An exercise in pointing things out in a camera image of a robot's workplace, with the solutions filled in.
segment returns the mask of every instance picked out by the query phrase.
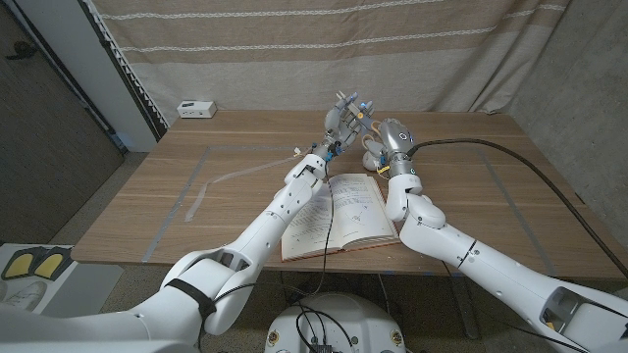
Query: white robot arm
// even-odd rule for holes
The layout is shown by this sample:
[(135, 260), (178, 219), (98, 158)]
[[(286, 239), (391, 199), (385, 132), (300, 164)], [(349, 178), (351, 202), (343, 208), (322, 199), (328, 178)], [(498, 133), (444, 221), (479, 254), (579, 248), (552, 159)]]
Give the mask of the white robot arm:
[(544, 336), (603, 351), (628, 335), (628, 302), (538, 274), (447, 224), (445, 214), (421, 195), (421, 180), (406, 154), (410, 132), (394, 119), (384, 120), (379, 130), (391, 173), (386, 213), (393, 221), (405, 220), (400, 239), (407, 247), (455, 266)]
[(0, 329), (0, 342), (16, 342), (12, 350), (25, 351), (37, 341), (47, 342), (48, 351), (66, 350), (76, 342), (99, 342), (94, 347), (106, 344), (107, 349), (124, 343), (133, 351), (182, 351), (182, 347), (193, 347), (201, 327), (212, 334), (225, 332), (244, 307), (252, 283), (282, 234), (321, 187), (328, 162), (361, 130), (348, 111), (352, 100), (339, 102), (342, 114), (334, 122), (326, 119), (323, 142), (290, 170), (286, 186), (234, 242), (185, 255), (170, 269), (157, 293), (125, 312), (56, 319), (0, 306), (5, 323), (11, 320)]

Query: black cable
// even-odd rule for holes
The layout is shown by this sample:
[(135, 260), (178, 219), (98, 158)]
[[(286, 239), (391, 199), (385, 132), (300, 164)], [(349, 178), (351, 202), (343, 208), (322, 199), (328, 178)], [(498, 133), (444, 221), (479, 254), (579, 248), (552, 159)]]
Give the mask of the black cable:
[(312, 293), (307, 294), (306, 296), (311, 296), (318, 293), (323, 286), (323, 279), (325, 279), (325, 270), (327, 269), (327, 245), (330, 243), (330, 234), (332, 233), (332, 225), (334, 224), (334, 193), (332, 192), (332, 186), (330, 185), (330, 176), (327, 174), (327, 165), (329, 162), (325, 163), (325, 180), (327, 181), (327, 186), (330, 189), (330, 197), (332, 198), (332, 218), (330, 219), (330, 227), (327, 229), (327, 238), (325, 239), (325, 250), (323, 253), (323, 272), (321, 273), (321, 280), (318, 283), (318, 287)]
[(556, 194), (556, 196), (558, 196), (560, 201), (562, 201), (562, 203), (567, 207), (567, 209), (576, 218), (576, 220), (578, 220), (580, 225), (587, 231), (587, 233), (591, 236), (591, 238), (598, 244), (598, 246), (602, 249), (602, 251), (606, 254), (606, 256), (608, 256), (610, 261), (612, 261), (612, 263), (615, 264), (617, 269), (619, 269), (619, 271), (621, 271), (621, 273), (626, 278), (628, 278), (628, 269), (626, 269), (624, 264), (622, 264), (621, 261), (619, 261), (619, 259), (615, 256), (615, 254), (612, 253), (612, 251), (610, 251), (608, 246), (606, 246), (606, 244), (600, 239), (598, 234), (589, 226), (587, 221), (585, 221), (582, 215), (580, 215), (580, 213), (578, 212), (578, 210), (576, 210), (573, 204), (571, 204), (571, 202), (565, 197), (565, 195), (558, 189), (558, 187), (556, 187), (556, 185), (553, 184), (553, 182), (551, 182), (551, 180), (545, 174), (543, 174), (543, 172), (541, 172), (534, 164), (532, 164), (532, 162), (528, 161), (527, 159), (525, 159), (523, 156), (519, 155), (518, 153), (506, 147), (503, 147), (499, 144), (493, 143), (491, 141), (479, 139), (479, 138), (452, 138), (452, 139), (426, 141), (426, 142), (416, 144), (414, 145), (414, 147), (410, 148), (410, 150), (407, 152), (407, 155), (408, 157), (412, 158), (412, 155), (414, 155), (414, 153), (419, 148), (431, 146), (431, 145), (450, 144), (450, 143), (477, 143), (477, 144), (483, 144), (485, 146), (493, 147), (501, 152), (504, 152), (516, 158), (521, 163), (523, 163), (528, 168), (530, 168), (537, 176), (541, 178), (542, 181), (545, 182), (545, 184), (549, 186), (549, 188)]
[[(283, 271), (279, 271), (279, 281), (282, 285), (284, 284), (284, 272)], [(289, 305), (288, 303), (288, 294), (286, 293), (286, 288), (283, 286), (282, 290), (284, 291), (284, 300), (286, 301), (286, 306)]]
[(314, 338), (316, 338), (316, 341), (318, 342), (318, 337), (316, 336), (316, 332), (314, 331), (314, 327), (312, 327), (312, 323), (310, 323), (310, 319), (307, 317), (307, 315), (305, 315), (305, 309), (301, 305), (300, 301), (297, 301), (297, 303), (298, 303), (299, 308), (301, 308), (301, 313), (305, 317), (305, 320), (307, 321), (307, 324), (310, 325), (310, 329), (312, 330), (312, 335), (314, 336)]
[[(300, 302), (299, 302), (299, 306), (301, 306), (301, 307), (303, 307), (303, 308), (305, 308), (307, 310), (311, 310), (311, 311), (314, 310), (314, 309), (308, 307), (307, 305), (301, 305)], [(323, 319), (321, 318), (320, 314), (318, 314), (318, 313), (314, 313), (314, 314), (318, 317), (318, 320), (321, 322), (321, 327), (323, 328), (323, 344), (327, 344), (327, 332), (325, 331), (325, 324), (323, 324)]]
[[(344, 329), (342, 327), (342, 325), (336, 321), (336, 319), (332, 318), (330, 315), (323, 313), (322, 311), (318, 311), (318, 310), (307, 310), (305, 311), (305, 313), (318, 313), (326, 318), (328, 318), (329, 320), (333, 321), (334, 324), (336, 324), (336, 326), (338, 326), (340, 328), (340, 330), (342, 331), (342, 333), (344, 333), (344, 336), (346, 337), (346, 341), (349, 343), (349, 347), (351, 348), (351, 351), (353, 350), (353, 343), (351, 343), (351, 338), (349, 337), (349, 334), (346, 333), (346, 329)], [(307, 343), (305, 337), (303, 336), (303, 333), (301, 332), (299, 326), (298, 326), (298, 320), (301, 318), (302, 315), (304, 315), (305, 313), (301, 313), (299, 315), (296, 316), (296, 331), (298, 332), (299, 336), (301, 337), (301, 340), (303, 340), (303, 342), (305, 342), (305, 345), (308, 346), (308, 348), (312, 349), (314, 352), (316, 352), (315, 349), (313, 349), (313, 347), (311, 347), (309, 345), (309, 343)]]
[(305, 339), (303, 332), (301, 332), (301, 328), (298, 326), (298, 320), (301, 318), (301, 315), (305, 315), (305, 312), (302, 312), (296, 317), (296, 333), (298, 333), (298, 336), (301, 337), (301, 340), (303, 341), (303, 343), (305, 343), (307, 348), (309, 348), (309, 352), (318, 353), (318, 349), (314, 349), (314, 347), (312, 347), (312, 345), (307, 341), (307, 339)]
[[(443, 263), (443, 266), (445, 266), (445, 269), (447, 270), (447, 273), (449, 274), (449, 276), (450, 276), (450, 277), (453, 277), (453, 275), (451, 274), (451, 271), (450, 271), (450, 270), (449, 270), (449, 268), (447, 267), (447, 263), (446, 263), (445, 261), (441, 261), (441, 262)], [(528, 331), (528, 330), (523, 329), (523, 328), (518, 328), (518, 327), (517, 327), (517, 326), (515, 326), (515, 325), (512, 325), (512, 324), (509, 324), (509, 323), (504, 322), (504, 321), (502, 321), (502, 320), (499, 320), (499, 319), (497, 319), (497, 318), (493, 317), (493, 315), (491, 315), (491, 314), (489, 314), (489, 313), (485, 312), (485, 311), (484, 311), (484, 310), (482, 310), (480, 307), (478, 307), (478, 306), (476, 306), (475, 304), (473, 304), (473, 300), (471, 301), (471, 303), (470, 303), (470, 304), (471, 304), (471, 306), (472, 306), (474, 309), (476, 309), (476, 310), (477, 310), (477, 311), (479, 311), (480, 313), (482, 313), (482, 314), (486, 315), (489, 319), (493, 320), (493, 321), (494, 321), (494, 322), (496, 322), (496, 323), (502, 324), (502, 325), (507, 326), (507, 327), (509, 327), (509, 328), (514, 328), (514, 329), (520, 330), (520, 331), (522, 331), (522, 332), (524, 332), (524, 333), (528, 333), (528, 334), (534, 335), (534, 336), (536, 336), (536, 337), (538, 337), (538, 338), (546, 339), (546, 340), (551, 341), (551, 342), (554, 342), (554, 343), (556, 343), (556, 344), (560, 344), (560, 345), (565, 346), (565, 347), (567, 347), (567, 348), (573, 349), (573, 350), (575, 350), (575, 351), (577, 351), (577, 352), (581, 352), (581, 353), (589, 353), (589, 351), (588, 351), (588, 350), (585, 350), (585, 349), (582, 349), (582, 348), (576, 347), (576, 346), (574, 346), (574, 345), (571, 345), (571, 344), (565, 343), (565, 342), (560, 341), (560, 340), (555, 339), (555, 338), (547, 337), (546, 335), (543, 335), (543, 334), (540, 334), (540, 333), (536, 333), (536, 332)]]
[(249, 286), (255, 286), (255, 285), (278, 285), (278, 286), (281, 286), (281, 287), (283, 287), (285, 289), (289, 289), (289, 290), (291, 290), (293, 292), (297, 292), (297, 293), (299, 293), (299, 294), (301, 294), (303, 296), (307, 295), (306, 292), (302, 291), (299, 288), (293, 287), (291, 285), (286, 285), (286, 284), (281, 284), (281, 283), (273, 283), (273, 282), (255, 282), (255, 283), (247, 283), (247, 284), (239, 285), (237, 287), (229, 289), (228, 291), (224, 292), (223, 294), (217, 296), (216, 299), (214, 299), (214, 304), (218, 303), (220, 300), (222, 300), (223, 298), (225, 298), (226, 296), (228, 296), (229, 294), (231, 294), (231, 293), (233, 293), (233, 292), (235, 292), (237, 290), (240, 290), (240, 289), (243, 289), (243, 288), (247, 288)]

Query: wall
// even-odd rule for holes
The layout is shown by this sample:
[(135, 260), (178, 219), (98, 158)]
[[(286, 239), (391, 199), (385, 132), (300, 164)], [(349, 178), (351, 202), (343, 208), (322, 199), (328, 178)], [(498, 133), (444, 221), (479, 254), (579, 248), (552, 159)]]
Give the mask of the wall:
[(572, 0), (505, 110), (628, 247), (628, 1)]
[[(52, 50), (132, 152), (156, 144), (77, 0), (18, 0)], [(15, 12), (15, 6), (7, 4)]]

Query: open book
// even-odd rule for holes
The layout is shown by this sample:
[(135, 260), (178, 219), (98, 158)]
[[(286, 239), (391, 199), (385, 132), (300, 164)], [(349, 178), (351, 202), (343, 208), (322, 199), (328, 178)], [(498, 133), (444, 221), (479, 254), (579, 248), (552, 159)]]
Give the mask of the open book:
[[(382, 191), (372, 176), (333, 176), (330, 186), (334, 222), (328, 254), (399, 242), (393, 222), (384, 213)], [(323, 255), (332, 220), (332, 195), (324, 184), (289, 224), (282, 236), (283, 261)]]

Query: table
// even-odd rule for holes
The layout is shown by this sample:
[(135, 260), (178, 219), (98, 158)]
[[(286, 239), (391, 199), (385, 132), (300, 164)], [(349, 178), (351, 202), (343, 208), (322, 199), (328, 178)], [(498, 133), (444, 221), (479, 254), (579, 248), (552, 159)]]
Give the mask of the table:
[[(290, 157), (323, 136), (326, 112), (219, 111), (209, 120), (179, 119), (73, 250), (85, 263), (172, 265), (186, 253), (236, 239), (284, 185), (291, 161), (211, 184), (189, 223), (184, 215), (202, 184)], [(416, 141), (476, 137), (502, 144), (535, 163), (567, 195), (624, 263), (628, 253), (508, 115), (377, 112), (394, 117)], [(337, 157), (330, 176), (367, 173), (359, 143)], [(555, 277), (621, 278), (598, 245), (527, 167), (486, 146), (430, 146), (414, 155), (424, 193), (447, 221), (531, 269)], [(387, 193), (387, 181), (376, 177)], [(281, 262), (269, 270), (319, 271), (323, 258)], [(446, 276), (442, 262), (403, 244), (328, 256), (330, 272)]]

